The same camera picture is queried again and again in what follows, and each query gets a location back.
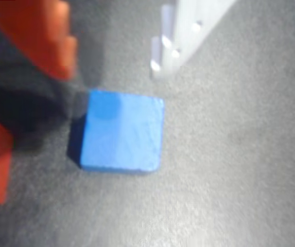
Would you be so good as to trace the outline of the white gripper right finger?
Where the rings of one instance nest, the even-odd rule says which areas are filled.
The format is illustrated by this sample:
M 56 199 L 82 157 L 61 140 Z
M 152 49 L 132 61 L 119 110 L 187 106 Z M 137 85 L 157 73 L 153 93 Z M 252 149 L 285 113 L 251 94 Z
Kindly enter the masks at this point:
M 175 74 L 235 3 L 235 0 L 192 0 L 163 4 L 160 33 L 151 39 L 151 77 L 165 79 Z

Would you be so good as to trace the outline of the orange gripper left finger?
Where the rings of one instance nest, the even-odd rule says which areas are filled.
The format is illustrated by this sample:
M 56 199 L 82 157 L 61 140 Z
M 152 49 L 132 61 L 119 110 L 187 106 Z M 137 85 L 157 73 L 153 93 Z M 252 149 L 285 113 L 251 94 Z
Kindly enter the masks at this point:
M 35 66 L 61 80 L 73 77 L 77 39 L 67 1 L 0 1 L 0 30 Z

